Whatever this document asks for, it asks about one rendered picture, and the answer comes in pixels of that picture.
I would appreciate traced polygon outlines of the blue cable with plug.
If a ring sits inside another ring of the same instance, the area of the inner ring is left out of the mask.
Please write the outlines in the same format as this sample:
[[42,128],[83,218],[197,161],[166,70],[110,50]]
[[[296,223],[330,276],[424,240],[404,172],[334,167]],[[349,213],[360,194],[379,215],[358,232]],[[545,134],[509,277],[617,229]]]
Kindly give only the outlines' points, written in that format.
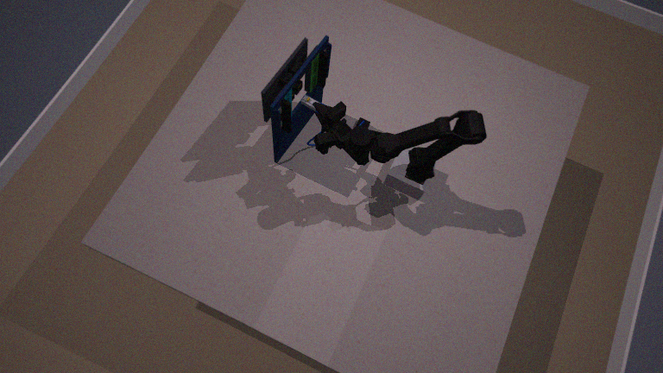
[[[317,111],[317,110],[315,109],[315,107],[313,106],[313,103],[314,103],[314,102],[319,103],[318,101],[316,101],[316,100],[314,100],[314,99],[308,97],[307,95],[305,95],[305,97],[301,100],[301,103],[302,103],[303,105],[305,105],[306,107],[308,107],[308,108],[314,110],[316,113],[318,113],[318,111]],[[318,113],[318,114],[319,114],[319,113]],[[365,122],[365,121],[363,120],[358,126],[361,126],[364,122]],[[315,137],[314,137],[314,138],[315,138]],[[312,138],[310,141],[307,142],[307,145],[308,145],[308,146],[316,146],[315,144],[309,144],[309,142],[311,142],[314,138]]]

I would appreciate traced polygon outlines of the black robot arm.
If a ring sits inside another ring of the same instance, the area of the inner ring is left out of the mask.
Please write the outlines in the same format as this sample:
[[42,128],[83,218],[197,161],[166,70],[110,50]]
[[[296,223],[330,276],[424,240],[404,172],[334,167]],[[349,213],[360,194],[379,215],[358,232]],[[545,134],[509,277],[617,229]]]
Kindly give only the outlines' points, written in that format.
[[[455,118],[459,119],[451,131],[450,121]],[[317,134],[314,138],[316,149],[322,155],[327,154],[328,148],[334,145],[339,148],[339,133],[335,127],[330,130],[332,133],[329,131]],[[344,151],[357,165],[366,165],[369,162],[369,152],[374,161],[386,163],[404,149],[438,139],[426,148],[417,147],[408,151],[410,162],[405,177],[423,185],[426,179],[434,177],[433,167],[436,160],[462,145],[479,144],[486,138],[483,115],[477,111],[459,111],[451,117],[438,117],[434,122],[398,134],[357,126],[352,129]]]

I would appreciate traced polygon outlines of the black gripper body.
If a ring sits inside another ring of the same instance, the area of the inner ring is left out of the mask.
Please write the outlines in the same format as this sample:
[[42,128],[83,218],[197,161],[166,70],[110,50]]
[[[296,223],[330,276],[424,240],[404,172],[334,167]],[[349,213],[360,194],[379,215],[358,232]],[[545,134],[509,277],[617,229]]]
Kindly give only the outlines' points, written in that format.
[[325,128],[325,132],[330,131],[332,133],[330,128],[335,127],[341,138],[339,142],[337,142],[340,149],[344,149],[345,145],[349,142],[350,133],[352,131],[352,128],[346,123],[347,120],[345,118],[340,120],[345,116],[345,112],[346,105],[341,101],[325,114],[325,122],[328,124]]

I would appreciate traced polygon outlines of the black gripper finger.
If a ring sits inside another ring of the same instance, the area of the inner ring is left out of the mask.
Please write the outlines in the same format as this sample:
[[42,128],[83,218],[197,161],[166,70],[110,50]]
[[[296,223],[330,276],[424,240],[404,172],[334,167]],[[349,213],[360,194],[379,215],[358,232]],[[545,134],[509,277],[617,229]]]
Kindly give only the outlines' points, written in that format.
[[314,102],[313,106],[318,111],[320,116],[322,116],[322,118],[323,118],[322,124],[324,124],[325,123],[325,114],[326,114],[326,112],[329,111],[333,107],[327,106],[327,105],[324,105],[324,104],[320,104],[320,103],[317,103],[317,102]]
[[321,123],[321,126],[322,126],[322,127],[321,127],[321,134],[323,134],[323,133],[325,132],[325,128],[328,126],[328,124],[327,124],[327,123],[322,124],[322,122],[323,122],[323,118],[322,118],[322,116],[320,116],[320,114],[316,113],[315,111],[314,111],[314,113],[316,114],[318,120],[319,120],[320,123]]

